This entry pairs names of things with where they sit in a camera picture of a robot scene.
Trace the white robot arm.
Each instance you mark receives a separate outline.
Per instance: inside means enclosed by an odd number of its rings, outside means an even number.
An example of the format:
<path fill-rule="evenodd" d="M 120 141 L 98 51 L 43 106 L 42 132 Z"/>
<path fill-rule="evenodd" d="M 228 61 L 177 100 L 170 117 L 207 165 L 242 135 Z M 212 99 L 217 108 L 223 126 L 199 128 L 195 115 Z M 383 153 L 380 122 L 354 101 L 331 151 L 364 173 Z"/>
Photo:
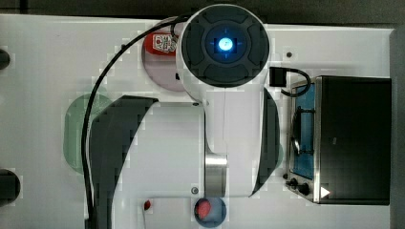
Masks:
<path fill-rule="evenodd" d="M 279 119 L 266 89 L 270 40 L 242 7 L 193 13 L 176 49 L 179 100 L 124 95 L 93 121 L 92 229 L 215 227 L 276 167 Z"/>

